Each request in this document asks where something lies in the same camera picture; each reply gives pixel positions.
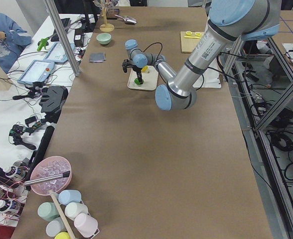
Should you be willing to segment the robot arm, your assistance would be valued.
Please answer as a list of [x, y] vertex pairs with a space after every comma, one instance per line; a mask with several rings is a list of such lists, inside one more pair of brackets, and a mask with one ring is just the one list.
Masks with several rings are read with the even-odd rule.
[[166, 84], [156, 88], [157, 106], [164, 111], [187, 109], [197, 99], [193, 84], [226, 44], [238, 38], [260, 40], [277, 34], [281, 4], [280, 0], [214, 0], [207, 29], [178, 72], [164, 56], [142, 52], [134, 39], [125, 42], [128, 59], [122, 63], [123, 71], [133, 68], [140, 79], [141, 69], [153, 65], [166, 80]]

